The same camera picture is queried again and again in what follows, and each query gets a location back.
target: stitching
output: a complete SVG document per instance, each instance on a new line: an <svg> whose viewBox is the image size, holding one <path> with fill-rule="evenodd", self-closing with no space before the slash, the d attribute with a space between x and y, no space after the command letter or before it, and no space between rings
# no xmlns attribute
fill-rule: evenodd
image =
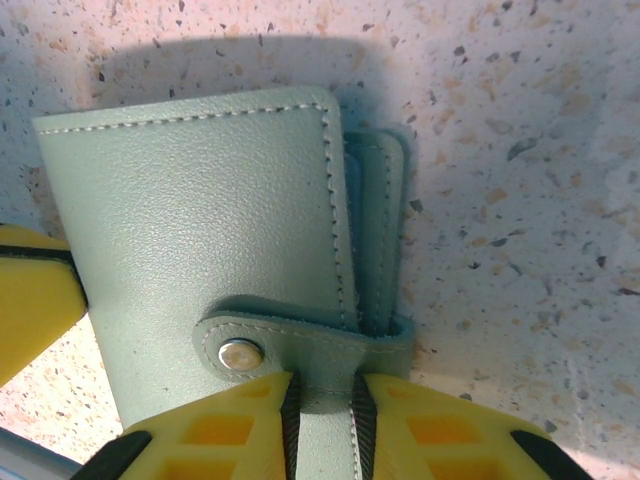
<svg viewBox="0 0 640 480"><path fill-rule="evenodd" d="M356 432L356 417L353 413L353 407L349 409L351 415L351 448L353 449L353 478L358 480L358 435Z"/></svg>
<svg viewBox="0 0 640 480"><path fill-rule="evenodd" d="M199 120L209 120L212 118L225 118L225 117L236 117L242 115L252 115L256 113L279 113L279 112L288 112L292 110L305 110L308 108L315 108L322 112L322 129L323 129L323 138L324 138L324 154L325 159L327 161L327 189L329 190L329 204L331 205L331 215L332 215L332 226L331 226L331 235L332 235L332 245L334 250L334 258L336 264L336 276L338 279L338 306L340 309L340 323L343 329L346 330L347 325L345 322L345 305L344 305L344 279L342 277L342 263L340 261L340 239L338 235L338 208L336 206L336 190L333 188L333 155L331 153L331 136L328 132L329 122L327 119L327 114L329 110L322 107L317 103L301 103L298 105L287 105L284 107L266 107L266 108L255 108L249 110L238 110L238 111L229 111L223 113L208 113L202 115L191 115L189 117L175 117L175 118L167 118L167 119L156 119L156 120L145 120L143 122L121 122L107 125L97 125L93 127L76 127L76 128L62 128L62 129L53 129L53 130L43 130L37 132L38 135L52 135L52 134L60 134L60 133L71 133L71 132L91 132L94 130L111 130L117 128L133 128L133 127L142 127L146 125L164 125L169 123L180 123L180 122L194 122Z"/></svg>
<svg viewBox="0 0 640 480"><path fill-rule="evenodd" d="M384 191L384 198L385 198L385 207L384 207L384 212L382 214L382 235L381 235L381 241L380 241L380 262L378 264L378 278L377 278L377 285L376 285L376 306L374 308L374 313L373 313L373 331L374 333L377 335L378 334L378 323L377 320L380 317L380 303L382 302L382 271L384 269L384 261L385 261L385 247L386 247L386 240L387 240L387 236L386 236L386 230L387 230L387 225L389 223L389 196L391 194L391 168L389 167L389 155L386 154L386 152L384 151L383 148L377 146L377 145L366 145L366 144L361 144L361 143L351 143L349 144L352 147L362 147L362 148L370 148L372 150L376 150L379 152L382 152L384 154L384 161L385 161L385 191Z"/></svg>
<svg viewBox="0 0 640 480"><path fill-rule="evenodd" d="M207 113L207 114L201 114L201 115L191 115L188 117L174 117L174 118L166 118L166 119L145 120L142 122L121 122L121 123L112 123L112 124L106 124L106 125L97 125L93 127L76 127L76 128L60 128L60 129L52 129L52 130L42 130L37 133L38 135L54 135L59 133L91 132L94 130L111 130L116 128L143 127L146 125L163 125L167 123L194 122L198 120L210 120L212 118L238 117L242 115L252 115L255 113L288 112L291 110L305 110L308 108L315 108L316 110L323 112L322 125L323 127L326 128L328 124L324 119L324 115L328 113L328 110L317 103L301 103L299 105L287 105L284 107L254 108L249 110L238 110L238 111L229 111L229 112L222 112L222 113Z"/></svg>
<svg viewBox="0 0 640 480"><path fill-rule="evenodd" d="M331 161L333 160L331 155L331 137L328 134L327 128L329 123L327 122L326 115L322 115L322 127L324 129L324 152L327 159L327 188L329 189L329 203L331 204L331 215L333 216L331 224L331 235L333 236L333 251L334 259L336 263L336 275L338 276L338 304L340 308L340 325L343 330L347 329L345 321L345 307L344 307L344 279L342 278L342 263L340 262L340 242L338 238L338 208L336 207L336 190L333 188L333 171Z"/></svg>

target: snap button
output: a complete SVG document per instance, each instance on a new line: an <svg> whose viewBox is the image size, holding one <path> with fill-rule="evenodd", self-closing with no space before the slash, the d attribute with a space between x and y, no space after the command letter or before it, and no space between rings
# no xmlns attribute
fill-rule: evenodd
<svg viewBox="0 0 640 480"><path fill-rule="evenodd" d="M218 350L218 360L229 370L248 372L262 364L264 355L255 343L244 338L227 340Z"/></svg>

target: wallet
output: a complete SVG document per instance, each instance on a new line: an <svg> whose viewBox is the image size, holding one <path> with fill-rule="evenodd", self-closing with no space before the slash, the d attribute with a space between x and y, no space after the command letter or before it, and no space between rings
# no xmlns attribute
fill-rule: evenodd
<svg viewBox="0 0 640 480"><path fill-rule="evenodd" d="M398 141L344 133L319 87L34 126L123 426L297 371L298 464L352 477L354 373L407 377L413 354Z"/></svg>

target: speckled countertop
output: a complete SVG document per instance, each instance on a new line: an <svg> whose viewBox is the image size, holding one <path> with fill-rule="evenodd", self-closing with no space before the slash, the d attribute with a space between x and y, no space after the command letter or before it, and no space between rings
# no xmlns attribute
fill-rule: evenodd
<svg viewBox="0 0 640 480"><path fill-rule="evenodd" d="M61 235L30 119L320 84L411 154L415 381L640 478L640 2L0 0L0 220ZM79 461L119 431L84 320L0 395Z"/></svg>

